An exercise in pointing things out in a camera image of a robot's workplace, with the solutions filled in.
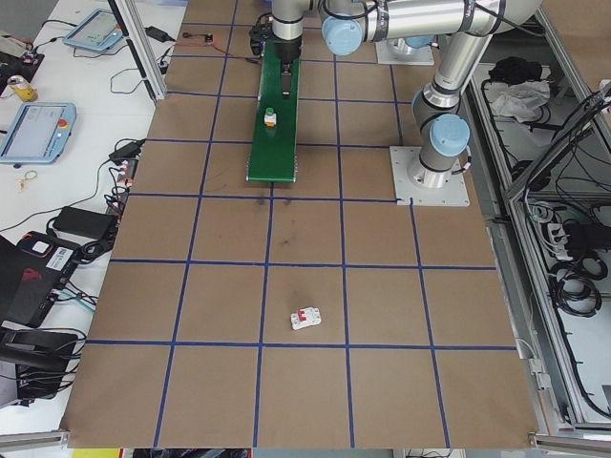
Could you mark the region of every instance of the brown table surface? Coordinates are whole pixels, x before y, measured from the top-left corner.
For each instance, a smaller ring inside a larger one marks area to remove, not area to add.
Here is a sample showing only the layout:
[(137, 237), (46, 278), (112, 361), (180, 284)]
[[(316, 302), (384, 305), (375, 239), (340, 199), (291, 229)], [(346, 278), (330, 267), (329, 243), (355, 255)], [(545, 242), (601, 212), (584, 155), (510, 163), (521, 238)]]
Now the brown table surface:
[[(63, 427), (71, 447), (524, 448), (537, 429), (488, 235), (395, 203), (433, 68), (307, 19), (294, 185), (244, 181), (263, 0), (191, 0)], [(317, 306), (299, 332), (290, 313)]]

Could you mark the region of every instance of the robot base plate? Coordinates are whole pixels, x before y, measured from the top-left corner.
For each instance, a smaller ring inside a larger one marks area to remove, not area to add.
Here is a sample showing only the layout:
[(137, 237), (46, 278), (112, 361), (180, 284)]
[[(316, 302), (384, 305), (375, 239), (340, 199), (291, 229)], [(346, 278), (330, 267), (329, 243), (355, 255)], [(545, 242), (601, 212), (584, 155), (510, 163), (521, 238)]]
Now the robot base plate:
[(378, 41), (375, 43), (375, 51), (378, 55), (378, 64), (430, 66), (435, 63), (430, 46), (414, 50), (410, 54), (400, 54), (392, 52), (386, 41)]
[[(462, 175), (452, 175), (441, 189), (427, 189), (415, 185), (408, 177), (410, 161), (420, 154), (420, 147), (390, 147), (390, 160), (392, 161), (392, 176), (394, 178), (394, 195), (397, 205), (414, 205), (427, 207), (468, 207), (469, 195)], [(458, 170), (458, 160), (453, 170)]]

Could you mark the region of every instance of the white table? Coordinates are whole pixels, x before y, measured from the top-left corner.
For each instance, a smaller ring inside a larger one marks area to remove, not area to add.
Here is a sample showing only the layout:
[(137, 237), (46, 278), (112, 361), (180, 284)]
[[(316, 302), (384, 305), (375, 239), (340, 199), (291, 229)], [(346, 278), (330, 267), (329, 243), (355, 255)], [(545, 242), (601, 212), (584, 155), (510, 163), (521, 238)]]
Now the white table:
[[(184, 7), (144, 1), (138, 2), (137, 6), (145, 26), (154, 25), (177, 37)], [(50, 18), (79, 23), (96, 8), (108, 8), (108, 3), (99, 0), (59, 0)], [(34, 44), (64, 35), (70, 29), (70, 26), (63, 24), (48, 23)], [(151, 42), (157, 57), (171, 45)], [(110, 52), (124, 44), (125, 41), (121, 40)], [(0, 229), (12, 226), (32, 213), (69, 205), (90, 196), (95, 189), (95, 171), (99, 164), (108, 158), (119, 139), (146, 137), (155, 110), (155, 104), (142, 84), (133, 94), (110, 92), (111, 76), (135, 66), (127, 48), (117, 55), (97, 59), (74, 58), (73, 49), (57, 40), (42, 46), (39, 52), (46, 57), (32, 82), (38, 90), (38, 101), (72, 102), (76, 106), (77, 118), (72, 136), (56, 163), (24, 165), (21, 169), (14, 169), (10, 165), (0, 167)], [(76, 53), (93, 55), (81, 50)], [(137, 71), (124, 73), (116, 80), (115, 90), (129, 91), (138, 81)], [(10, 88), (2, 93), (3, 96), (9, 94)], [(17, 96), (0, 99), (0, 129), (8, 129), (20, 105), (21, 100)], [(38, 177), (28, 181), (23, 192), (20, 192), (18, 180), (29, 170), (36, 171)], [(95, 198), (77, 207), (104, 212), (106, 204), (103, 195), (110, 188), (111, 179), (104, 167), (100, 171), (100, 186)], [(55, 215), (34, 217), (2, 235), (17, 242), (30, 230), (44, 232), (47, 220)], [(91, 265), (78, 267), (72, 280), (88, 293), (97, 295), (108, 259), (109, 255), (105, 255)], [(41, 327), (76, 327), (87, 332), (91, 319), (91, 312), (75, 302), (68, 302), (55, 305)], [(0, 409), (0, 435), (57, 429), (69, 395), (70, 390), (67, 389), (52, 400), (37, 400), (30, 407), (9, 406)]]

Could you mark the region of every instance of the screen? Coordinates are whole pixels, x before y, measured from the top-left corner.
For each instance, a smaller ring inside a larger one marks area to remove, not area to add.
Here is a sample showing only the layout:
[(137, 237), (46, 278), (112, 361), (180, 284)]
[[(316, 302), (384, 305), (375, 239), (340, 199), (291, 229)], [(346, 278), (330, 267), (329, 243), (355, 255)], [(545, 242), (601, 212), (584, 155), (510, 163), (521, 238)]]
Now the screen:
[(100, 46), (115, 29), (116, 19), (113, 14), (101, 11), (83, 24), (69, 38), (71, 41), (77, 41), (85, 45)]
[(44, 156), (63, 112), (62, 106), (27, 107), (15, 124), (3, 156)]

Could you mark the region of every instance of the green conveyor belt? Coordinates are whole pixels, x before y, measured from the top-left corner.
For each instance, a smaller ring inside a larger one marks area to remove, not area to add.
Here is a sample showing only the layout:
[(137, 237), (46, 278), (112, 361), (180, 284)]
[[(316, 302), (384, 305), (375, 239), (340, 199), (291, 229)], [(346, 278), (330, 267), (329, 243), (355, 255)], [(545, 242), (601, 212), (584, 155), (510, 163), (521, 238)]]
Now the green conveyor belt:
[[(299, 70), (300, 61), (297, 59), (293, 65), (290, 97), (283, 98), (280, 60), (274, 53), (273, 43), (265, 44), (255, 132), (246, 178), (249, 181), (295, 181)], [(263, 122), (266, 108), (276, 112), (275, 127), (267, 127)]]

